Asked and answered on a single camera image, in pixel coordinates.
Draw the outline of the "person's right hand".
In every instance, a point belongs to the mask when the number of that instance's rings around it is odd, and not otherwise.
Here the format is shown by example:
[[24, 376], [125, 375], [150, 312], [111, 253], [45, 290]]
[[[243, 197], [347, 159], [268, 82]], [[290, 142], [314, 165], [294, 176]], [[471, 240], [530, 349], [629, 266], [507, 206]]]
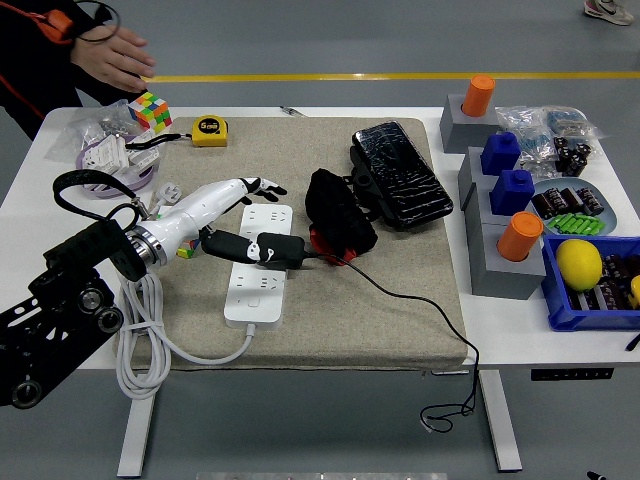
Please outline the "person's right hand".
[[131, 93], [142, 93], [145, 78], [154, 76], [156, 62], [144, 48], [147, 41], [134, 31], [100, 25], [76, 39], [70, 61], [103, 83]]

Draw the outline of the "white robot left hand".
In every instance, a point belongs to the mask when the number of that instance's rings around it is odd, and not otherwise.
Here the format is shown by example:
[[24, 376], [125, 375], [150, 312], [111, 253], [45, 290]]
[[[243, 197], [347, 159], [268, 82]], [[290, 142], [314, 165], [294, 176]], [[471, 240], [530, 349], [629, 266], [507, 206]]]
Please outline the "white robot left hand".
[[155, 262], [166, 265], [185, 240], [194, 239], [206, 226], [236, 206], [248, 195], [255, 194], [277, 202], [287, 190], [264, 178], [236, 178], [199, 187], [167, 210], [159, 220], [145, 220], [137, 227], [152, 240]]

